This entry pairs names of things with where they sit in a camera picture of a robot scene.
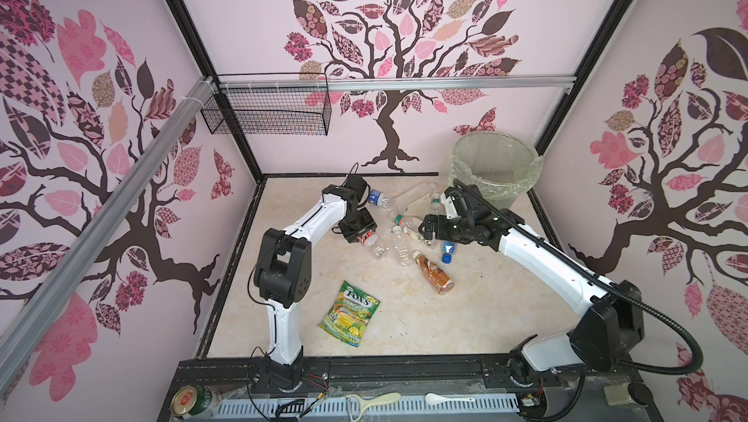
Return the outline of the red label clear bottle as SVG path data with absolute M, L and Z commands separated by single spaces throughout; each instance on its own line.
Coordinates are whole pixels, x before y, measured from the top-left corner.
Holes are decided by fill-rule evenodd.
M 369 229 L 358 237 L 358 242 L 370 253 L 372 258 L 381 260 L 389 252 L 386 242 L 374 231 Z

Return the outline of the clear ribbed water bottle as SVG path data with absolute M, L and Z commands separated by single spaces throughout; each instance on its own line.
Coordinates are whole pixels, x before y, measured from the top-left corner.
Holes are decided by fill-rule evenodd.
M 413 262 L 409 237 L 398 225 L 394 226 L 392 229 L 392 241 L 393 251 L 395 252 L 395 257 L 399 264 L 403 267 L 409 266 L 411 262 Z

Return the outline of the brown tea bottle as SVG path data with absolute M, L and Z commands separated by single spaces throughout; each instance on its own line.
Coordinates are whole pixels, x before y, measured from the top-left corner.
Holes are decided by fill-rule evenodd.
M 440 295 L 449 293 L 455 284 L 451 277 L 436 263 L 429 260 L 422 252 L 415 251 L 412 258 L 420 268 L 430 286 Z

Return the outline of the large clear square bottle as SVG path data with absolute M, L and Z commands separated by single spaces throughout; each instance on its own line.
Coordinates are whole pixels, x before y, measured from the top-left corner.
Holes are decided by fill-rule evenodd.
M 401 230 L 411 237 L 413 240 L 432 248 L 434 243 L 432 240 L 426 239 L 420 232 L 419 227 L 422 223 L 418 217 L 412 217 L 412 215 L 403 215 L 397 212 L 391 212 L 389 214 L 389 220 L 395 225 L 399 226 Z

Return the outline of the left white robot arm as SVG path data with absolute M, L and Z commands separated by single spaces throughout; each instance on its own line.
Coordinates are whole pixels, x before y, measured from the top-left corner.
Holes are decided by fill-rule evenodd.
M 350 244 L 375 235 L 376 223 L 365 204 L 369 184 L 349 176 L 321 192 L 317 204 L 292 225 L 268 229 L 262 238 L 252 283 L 267 307 L 271 362 L 283 369 L 300 362 L 300 311 L 297 305 L 310 289 L 313 246 L 333 228 Z

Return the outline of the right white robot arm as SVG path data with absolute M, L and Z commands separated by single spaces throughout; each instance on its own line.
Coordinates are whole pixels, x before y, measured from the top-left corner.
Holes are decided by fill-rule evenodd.
M 532 336 L 518 346 L 524 371 L 584 365 L 611 371 L 643 339 L 643 313 L 618 297 L 641 297 L 629 283 L 596 276 L 545 242 L 508 209 L 486 208 L 465 215 L 427 215 L 418 228 L 428 240 L 475 242 L 517 261 L 561 297 L 580 318 L 574 328 L 546 337 Z

